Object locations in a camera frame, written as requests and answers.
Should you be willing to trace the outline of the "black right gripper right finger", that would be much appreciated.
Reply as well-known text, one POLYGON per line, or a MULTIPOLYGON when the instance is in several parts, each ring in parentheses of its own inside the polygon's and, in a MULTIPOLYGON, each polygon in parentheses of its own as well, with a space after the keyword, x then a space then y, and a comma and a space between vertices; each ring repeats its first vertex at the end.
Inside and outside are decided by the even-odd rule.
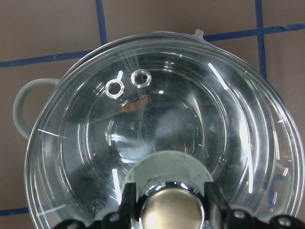
POLYGON ((242 209, 232 209, 214 182, 204 184, 205 215, 212 229, 303 229, 305 223, 289 215, 263 222, 242 209))

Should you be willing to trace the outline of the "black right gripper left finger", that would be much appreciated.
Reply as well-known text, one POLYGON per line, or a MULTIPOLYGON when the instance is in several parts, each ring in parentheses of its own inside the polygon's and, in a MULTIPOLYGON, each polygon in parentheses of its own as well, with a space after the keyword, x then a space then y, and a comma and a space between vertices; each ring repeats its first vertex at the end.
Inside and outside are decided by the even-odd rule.
POLYGON ((57 229, 131 229, 132 219, 136 211, 136 183, 127 183, 124 186, 122 201, 115 212, 106 214, 103 219, 95 220, 89 226, 76 219, 68 219, 56 225, 57 229))

